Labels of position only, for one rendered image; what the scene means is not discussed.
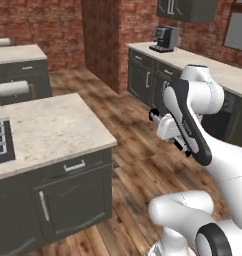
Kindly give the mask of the dark grey cabinet run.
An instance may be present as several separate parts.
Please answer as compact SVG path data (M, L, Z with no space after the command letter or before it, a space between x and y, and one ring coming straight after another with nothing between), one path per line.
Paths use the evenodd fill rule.
M52 96L46 60L0 64L0 84L17 81L32 84L36 99Z

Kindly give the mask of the dark grey island drawer front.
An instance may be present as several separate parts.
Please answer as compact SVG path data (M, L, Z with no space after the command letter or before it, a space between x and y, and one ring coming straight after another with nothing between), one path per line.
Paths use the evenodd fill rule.
M86 166L72 172L65 172L64 165L67 167L79 164L84 160ZM108 165L111 160L111 149L104 149L76 158L68 159L51 165L47 165L27 173L27 179L32 187L37 187L48 182L53 182L61 178L84 173L86 171Z

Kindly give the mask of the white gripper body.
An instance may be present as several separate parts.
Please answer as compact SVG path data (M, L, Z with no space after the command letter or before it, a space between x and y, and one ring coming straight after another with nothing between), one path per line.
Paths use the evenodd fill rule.
M156 108L152 108L149 111L149 120L155 124L156 135L161 140L174 144L180 151L183 151L187 157L191 155L170 113L161 117L159 111Z

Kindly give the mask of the dark grey wall cupboard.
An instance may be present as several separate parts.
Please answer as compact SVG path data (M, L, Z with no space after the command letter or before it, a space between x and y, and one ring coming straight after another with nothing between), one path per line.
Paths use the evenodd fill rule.
M191 23L214 20L219 0L157 0L158 17Z

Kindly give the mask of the black and silver coffee machine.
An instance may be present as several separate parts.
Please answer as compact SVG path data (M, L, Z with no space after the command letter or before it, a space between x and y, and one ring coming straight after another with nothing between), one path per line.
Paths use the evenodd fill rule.
M177 46L179 29L171 26L157 26L153 31L155 45L149 48L158 53L173 52Z

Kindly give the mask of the black hob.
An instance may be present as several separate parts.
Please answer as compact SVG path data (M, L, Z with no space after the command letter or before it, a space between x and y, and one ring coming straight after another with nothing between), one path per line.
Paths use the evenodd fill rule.
M15 159L12 131L8 119L0 120L0 164Z

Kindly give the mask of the dark grey counter drawer front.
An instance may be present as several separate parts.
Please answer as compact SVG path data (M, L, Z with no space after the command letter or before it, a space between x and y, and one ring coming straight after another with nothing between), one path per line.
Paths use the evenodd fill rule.
M142 57L142 60L135 59L134 55ZM146 68L151 69L153 67L153 59L151 57L145 55L144 53L138 52L134 49L129 50L129 58Z
M173 72L173 75L169 75L164 73L164 69L167 69L171 72ZM157 73L165 76L166 78L168 78L170 81L172 81L173 79L179 78L181 75L181 70L178 68L175 68L169 64L166 64L164 62L159 62L157 61L155 64L155 70Z

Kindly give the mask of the dark grey counter cupboard door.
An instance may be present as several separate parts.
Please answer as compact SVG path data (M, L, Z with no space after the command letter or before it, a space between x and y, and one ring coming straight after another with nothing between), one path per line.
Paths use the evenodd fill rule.
M152 68L146 68L133 60L130 60L128 64L128 91L145 105L149 105L150 103ZM149 76L149 88L145 87L147 71L151 72Z
M167 80L169 84L171 83L168 78L158 75L156 73L153 74L151 106L153 108L156 108L161 116L164 116L166 113L166 108L163 100L164 93L162 94L163 82L165 80Z

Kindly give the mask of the dark grey plain island panel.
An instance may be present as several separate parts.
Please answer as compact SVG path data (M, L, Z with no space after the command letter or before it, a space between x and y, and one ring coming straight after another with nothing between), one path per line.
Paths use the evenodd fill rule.
M0 256L22 256L42 243L26 178L0 180Z

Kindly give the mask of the grey framed window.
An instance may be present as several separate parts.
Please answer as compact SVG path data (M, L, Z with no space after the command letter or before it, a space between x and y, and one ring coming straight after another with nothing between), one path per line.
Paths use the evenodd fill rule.
M224 46L242 51L242 0L234 0L231 5Z

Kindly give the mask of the dark grey island cupboard door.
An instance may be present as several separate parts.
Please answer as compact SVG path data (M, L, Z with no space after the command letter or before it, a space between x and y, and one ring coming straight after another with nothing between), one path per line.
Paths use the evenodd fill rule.
M58 179L33 188L40 226L47 242L54 242L111 217L112 167ZM46 197L50 221L46 221L39 191Z

